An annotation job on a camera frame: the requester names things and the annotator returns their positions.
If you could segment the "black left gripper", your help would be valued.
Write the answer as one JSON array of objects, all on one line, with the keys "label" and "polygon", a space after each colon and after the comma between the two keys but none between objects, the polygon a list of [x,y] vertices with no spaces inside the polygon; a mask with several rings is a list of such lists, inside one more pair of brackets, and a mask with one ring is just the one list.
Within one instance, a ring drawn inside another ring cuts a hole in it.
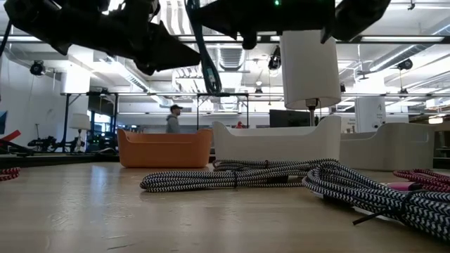
[{"label": "black left gripper", "polygon": [[72,45],[135,60],[147,75],[200,63],[200,54],[151,23],[155,0],[122,0],[105,14],[110,0],[6,0],[4,9],[18,29],[67,55]]}]

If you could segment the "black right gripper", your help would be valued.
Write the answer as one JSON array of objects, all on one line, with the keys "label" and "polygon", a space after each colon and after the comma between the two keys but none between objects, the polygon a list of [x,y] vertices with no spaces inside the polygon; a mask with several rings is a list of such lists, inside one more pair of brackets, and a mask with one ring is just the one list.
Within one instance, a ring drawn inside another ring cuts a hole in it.
[{"label": "black right gripper", "polygon": [[197,10],[197,21],[213,30],[241,30],[244,49],[257,45],[258,32],[322,30],[334,17],[334,0],[216,0]]}]

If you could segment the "long ceiling light strip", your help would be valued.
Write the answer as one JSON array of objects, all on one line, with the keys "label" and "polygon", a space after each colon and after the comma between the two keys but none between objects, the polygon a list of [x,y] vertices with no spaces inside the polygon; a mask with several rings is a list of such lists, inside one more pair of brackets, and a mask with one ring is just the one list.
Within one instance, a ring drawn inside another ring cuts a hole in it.
[{"label": "long ceiling light strip", "polygon": [[[193,35],[177,35],[176,38],[183,43],[194,43],[197,41]],[[207,35],[203,37],[204,41],[207,43],[235,43],[244,42],[242,36],[237,36],[236,39],[225,36],[225,35]],[[279,36],[271,35],[257,35],[257,43],[272,44],[278,43],[280,41]]]},{"label": "long ceiling light strip", "polygon": [[425,43],[425,42],[441,42],[444,40],[445,36],[362,36],[361,41],[363,42],[387,42],[394,43],[399,42],[401,44],[405,43]]}]

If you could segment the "orange plastic bin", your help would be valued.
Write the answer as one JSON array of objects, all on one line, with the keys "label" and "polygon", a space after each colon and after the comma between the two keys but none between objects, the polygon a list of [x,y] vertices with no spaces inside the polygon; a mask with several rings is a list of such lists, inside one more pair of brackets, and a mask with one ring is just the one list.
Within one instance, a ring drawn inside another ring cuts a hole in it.
[{"label": "orange plastic bin", "polygon": [[198,169],[209,163],[212,130],[194,134],[117,132],[120,164],[126,168]]}]

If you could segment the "white shade wooden base lamp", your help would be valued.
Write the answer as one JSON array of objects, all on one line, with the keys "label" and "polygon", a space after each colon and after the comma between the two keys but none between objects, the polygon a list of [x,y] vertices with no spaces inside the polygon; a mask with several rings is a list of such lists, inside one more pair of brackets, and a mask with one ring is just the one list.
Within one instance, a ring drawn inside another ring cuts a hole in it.
[{"label": "white shade wooden base lamp", "polygon": [[285,108],[314,111],[341,101],[338,57],[334,39],[320,42],[318,30],[284,31],[280,40]]}]

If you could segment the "small white shade lamp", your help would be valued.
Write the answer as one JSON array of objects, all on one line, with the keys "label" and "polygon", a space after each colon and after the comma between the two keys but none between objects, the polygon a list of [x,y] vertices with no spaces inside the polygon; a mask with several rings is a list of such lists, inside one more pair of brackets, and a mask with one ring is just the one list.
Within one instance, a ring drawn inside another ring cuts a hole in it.
[{"label": "small white shade lamp", "polygon": [[77,137],[75,140],[75,149],[74,153],[78,153],[82,151],[83,139],[82,133],[85,131],[86,133],[91,130],[91,122],[89,116],[87,114],[74,113],[69,123],[69,127],[71,129],[77,130]]}]

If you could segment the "black monitor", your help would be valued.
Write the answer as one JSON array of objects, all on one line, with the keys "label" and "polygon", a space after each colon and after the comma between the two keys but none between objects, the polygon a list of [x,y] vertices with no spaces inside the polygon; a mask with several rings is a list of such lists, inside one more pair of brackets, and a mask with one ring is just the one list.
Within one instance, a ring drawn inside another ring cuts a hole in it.
[{"label": "black monitor", "polygon": [[309,127],[310,116],[308,112],[293,110],[270,110],[269,123],[271,128]]}]

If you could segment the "white plastic bin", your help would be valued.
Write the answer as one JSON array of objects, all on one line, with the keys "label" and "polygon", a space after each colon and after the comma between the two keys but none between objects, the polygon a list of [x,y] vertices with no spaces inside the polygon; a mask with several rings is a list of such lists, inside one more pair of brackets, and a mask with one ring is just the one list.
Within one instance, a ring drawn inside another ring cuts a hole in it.
[{"label": "white plastic bin", "polygon": [[329,116],[318,126],[230,129],[213,123],[218,160],[306,161],[340,157],[341,118]]}]

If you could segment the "white cylinder kiosk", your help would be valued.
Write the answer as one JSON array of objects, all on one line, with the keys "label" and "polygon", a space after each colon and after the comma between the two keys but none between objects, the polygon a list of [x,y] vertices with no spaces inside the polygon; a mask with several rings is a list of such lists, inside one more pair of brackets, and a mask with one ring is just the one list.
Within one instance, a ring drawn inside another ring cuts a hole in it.
[{"label": "white cylinder kiosk", "polygon": [[377,131],[386,123],[385,98],[381,96],[358,97],[355,100],[356,131]]}]

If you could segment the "light grey plastic bin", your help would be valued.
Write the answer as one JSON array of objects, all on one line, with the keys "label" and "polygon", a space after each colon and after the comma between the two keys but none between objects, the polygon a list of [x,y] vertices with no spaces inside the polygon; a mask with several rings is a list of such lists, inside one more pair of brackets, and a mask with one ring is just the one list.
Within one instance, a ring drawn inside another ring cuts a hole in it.
[{"label": "light grey plastic bin", "polygon": [[340,162],[353,169],[431,169],[435,130],[426,124],[387,123],[377,131],[342,134]]}]

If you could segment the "black metal rig frame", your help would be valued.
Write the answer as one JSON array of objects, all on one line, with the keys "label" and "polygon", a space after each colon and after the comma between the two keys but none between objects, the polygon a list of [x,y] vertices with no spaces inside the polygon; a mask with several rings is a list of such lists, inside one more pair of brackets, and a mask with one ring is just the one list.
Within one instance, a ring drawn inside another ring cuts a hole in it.
[{"label": "black metal rig frame", "polygon": [[117,114],[118,114],[118,103],[119,103],[119,94],[111,93],[106,91],[89,91],[86,93],[61,93],[62,96],[65,97],[65,116],[64,116],[64,129],[63,129],[63,138],[59,144],[59,148],[61,148],[62,153],[66,153],[66,140],[67,140],[67,130],[68,130],[68,115],[69,115],[69,107],[72,103],[74,103],[80,96],[114,96],[115,101],[113,105],[114,113],[113,113],[113,131],[115,131],[116,123],[117,123]]}]

